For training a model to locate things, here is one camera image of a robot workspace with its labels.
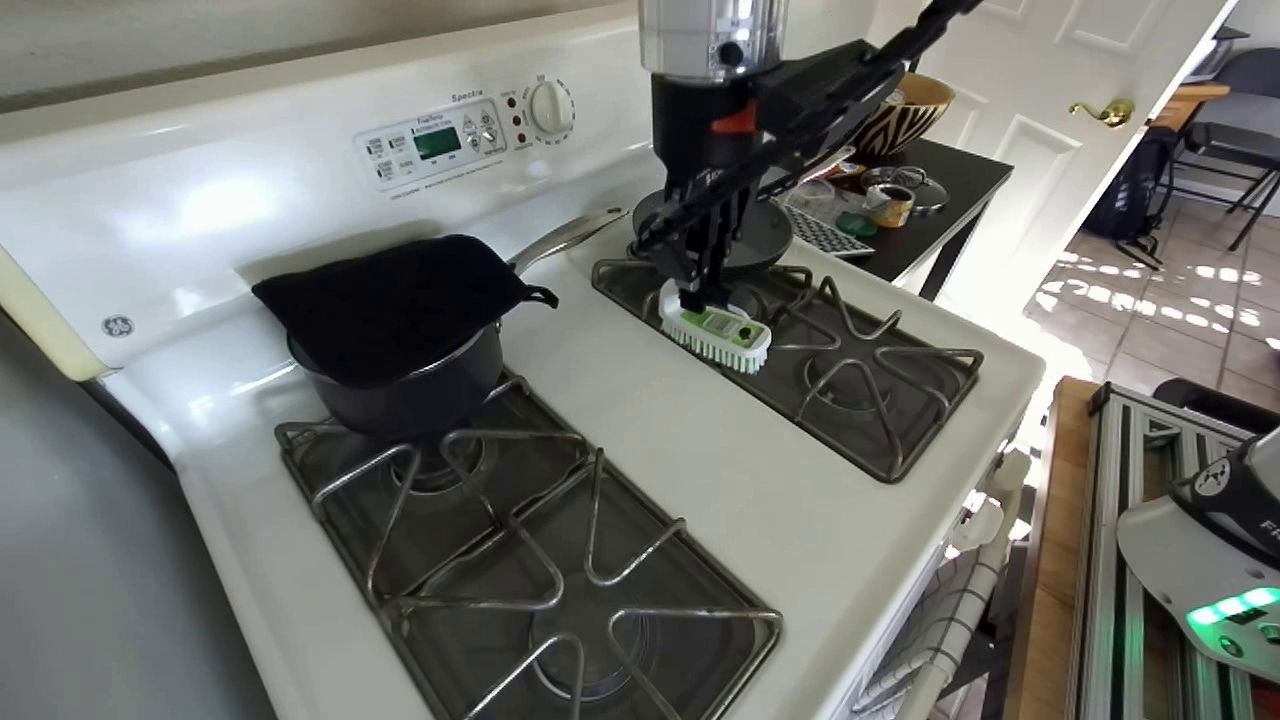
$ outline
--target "gas burner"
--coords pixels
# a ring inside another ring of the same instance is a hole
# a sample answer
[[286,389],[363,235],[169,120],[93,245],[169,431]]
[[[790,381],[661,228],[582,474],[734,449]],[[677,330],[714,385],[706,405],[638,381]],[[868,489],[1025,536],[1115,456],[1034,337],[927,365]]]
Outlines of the gas burner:
[[411,474],[407,495],[416,495],[416,502],[427,502],[427,495],[440,495],[449,489],[459,489],[464,481],[484,481],[487,468],[497,463],[497,456],[491,456],[497,449],[477,441],[477,438],[469,438],[469,431],[451,431],[436,449],[422,449],[422,443],[416,443],[416,449],[421,449],[416,474],[407,463],[395,463],[387,474],[387,481],[395,489]]
[[[276,438],[436,717],[718,717],[779,637],[515,377],[440,453],[332,421]],[[422,489],[432,456],[449,489]]]
[[804,362],[804,405],[818,402],[852,417],[873,417],[892,389],[876,389],[876,377],[859,362],[840,358],[807,358]]
[[[592,283],[661,330],[654,269],[602,260]],[[898,311],[876,320],[843,305],[834,282],[807,269],[744,275],[732,292],[772,330],[772,352],[757,377],[718,371],[882,486],[908,475],[984,365],[972,349],[921,345]]]

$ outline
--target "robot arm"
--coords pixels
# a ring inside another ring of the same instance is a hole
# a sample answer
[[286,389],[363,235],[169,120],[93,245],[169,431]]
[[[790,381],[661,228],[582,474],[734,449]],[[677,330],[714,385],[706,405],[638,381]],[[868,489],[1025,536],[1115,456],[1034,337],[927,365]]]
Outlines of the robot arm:
[[749,206],[840,160],[898,71],[974,4],[931,0],[878,51],[843,43],[785,66],[779,0],[638,0],[653,149],[668,183],[632,254],[681,283],[682,307],[724,305],[724,256]]

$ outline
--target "black object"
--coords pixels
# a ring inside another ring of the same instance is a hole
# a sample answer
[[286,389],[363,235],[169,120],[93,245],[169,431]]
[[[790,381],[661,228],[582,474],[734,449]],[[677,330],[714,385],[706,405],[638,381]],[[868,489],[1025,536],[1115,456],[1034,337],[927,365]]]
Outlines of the black object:
[[1232,449],[1223,459],[1167,489],[1167,495],[1177,502],[1177,507],[1183,507],[1190,521],[1198,521],[1211,536],[1218,536],[1236,552],[1253,558],[1265,568],[1280,568],[1280,536],[1273,533],[1280,518],[1280,502],[1247,468],[1253,443],[1254,441]]
[[1179,377],[1164,381],[1150,397],[1164,402],[1164,405],[1177,405],[1177,408],[1190,408],[1190,412],[1214,417],[1214,421],[1236,426],[1236,428],[1254,431],[1254,438],[1280,428],[1274,412],[1244,405],[1236,397],[1223,397],[1214,389],[1205,389],[1205,385],[1190,385],[1190,381],[1179,381]]
[[[1211,80],[1228,85],[1232,98],[1280,98],[1280,49],[1244,49],[1232,51]],[[1232,180],[1247,180],[1247,188],[1228,206],[1228,215],[1247,210],[1244,228],[1236,232],[1236,242],[1228,245],[1228,254],[1236,254],[1253,226],[1265,215],[1265,210],[1274,200],[1280,191],[1280,140],[1273,135],[1273,128],[1253,123],[1253,117],[1218,117],[1218,107],[1232,107],[1223,98],[1223,106],[1214,106],[1214,112],[1205,120],[1198,112],[1190,117],[1190,123],[1183,128],[1183,149],[1187,156],[1208,156],[1208,160],[1228,160],[1228,164],[1244,164],[1253,174],[1241,169],[1218,169],[1218,164],[1190,164],[1179,160],[1183,169],[1197,174],[1211,174],[1211,178],[1232,178]]]
[[[732,242],[732,228],[738,226],[738,213],[749,210],[744,195],[777,195],[804,180],[804,169],[818,169],[825,160],[834,160],[840,149],[847,149],[847,135],[855,120],[864,120],[904,75],[904,66],[917,66],[922,49],[931,49],[953,17],[972,14],[980,0],[931,0],[921,22],[904,31],[896,31],[878,51],[843,49],[833,59],[864,57],[852,71],[825,75],[825,91],[811,107],[788,112],[763,112],[759,133],[767,140],[738,156],[724,174],[697,174],[691,183],[681,183],[662,191],[662,210],[634,232],[634,254],[653,256],[662,275],[681,283],[681,302],[699,307],[704,302],[724,297],[718,283],[718,260],[724,245]],[[682,107],[672,106],[668,85],[654,88],[654,135],[672,135],[662,123],[682,123]],[[734,117],[718,117],[712,135],[732,135],[738,128],[752,128],[757,117],[744,107]]]
[[554,307],[472,235],[411,242],[371,256],[273,275],[252,289],[306,367],[371,389],[432,365],[522,302]]
[[487,325],[449,358],[421,365],[382,385],[340,385],[324,371],[301,345],[292,358],[312,371],[324,408],[353,431],[380,443],[421,443],[436,441],[472,421],[484,397],[502,377],[501,330]]
[[436,443],[502,371],[501,316],[522,283],[472,235],[411,242],[252,289],[284,325],[326,412],[361,438]]
[[913,145],[904,164],[921,164],[953,200],[931,215],[917,215],[908,228],[878,232],[876,256],[847,256],[847,266],[896,282],[917,269],[921,256],[936,254],[921,289],[922,302],[936,302],[1013,169],[931,140]]
[[1241,39],[1247,39],[1244,29],[1218,24],[1211,31],[1211,51],[1190,70],[1187,80],[1211,80],[1223,70],[1223,59],[1236,51]]
[[[638,232],[653,213],[661,213],[661,191],[644,195],[632,213],[632,228]],[[790,247],[790,220],[777,206],[749,206],[734,245],[724,256],[724,282],[767,273]]]
[[[681,200],[704,178],[738,169],[759,145],[757,80],[681,85],[653,75],[653,154],[668,169],[662,200]],[[724,254],[752,206],[752,188],[734,188],[697,226],[682,228],[682,256],[699,289],[682,297],[687,307],[724,305]]]
[[1146,128],[1146,135],[1131,149],[1106,191],[1092,206],[1083,228],[1092,235],[1115,242],[1115,247],[1146,269],[1159,269],[1159,215],[1164,206],[1156,206],[1159,178],[1177,154],[1173,128]]

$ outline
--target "gas stove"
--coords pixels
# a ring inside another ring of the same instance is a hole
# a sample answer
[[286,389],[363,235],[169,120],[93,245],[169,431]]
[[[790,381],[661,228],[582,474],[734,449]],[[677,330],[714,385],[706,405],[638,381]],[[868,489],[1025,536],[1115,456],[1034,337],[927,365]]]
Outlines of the gas stove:
[[[592,283],[661,330],[662,275],[647,266],[594,266]],[[840,302],[811,269],[772,269],[732,289],[732,307],[772,330],[759,371],[724,371],[804,431],[896,486],[980,377],[984,352],[931,349],[898,332],[898,311],[876,320]]]
[[[601,292],[621,226],[522,275],[558,307],[502,320],[508,385],[445,449],[324,421],[252,283],[634,210],[621,49],[632,4],[0,117],[0,305],[169,456],[281,717],[840,717],[1013,438],[1034,358],[804,245],[811,289],[757,289],[801,397],[744,394]],[[859,362],[796,352],[827,332]]]
[[779,642],[519,377],[436,449],[281,426],[284,463],[440,717],[718,717]]

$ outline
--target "wall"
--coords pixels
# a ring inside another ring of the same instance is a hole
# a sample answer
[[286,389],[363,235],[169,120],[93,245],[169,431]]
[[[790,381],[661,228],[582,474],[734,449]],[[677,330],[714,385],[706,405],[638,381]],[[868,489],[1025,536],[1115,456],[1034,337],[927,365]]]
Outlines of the wall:
[[811,57],[833,43],[868,36],[878,0],[785,0],[785,57]]
[[0,0],[0,112],[608,0]]

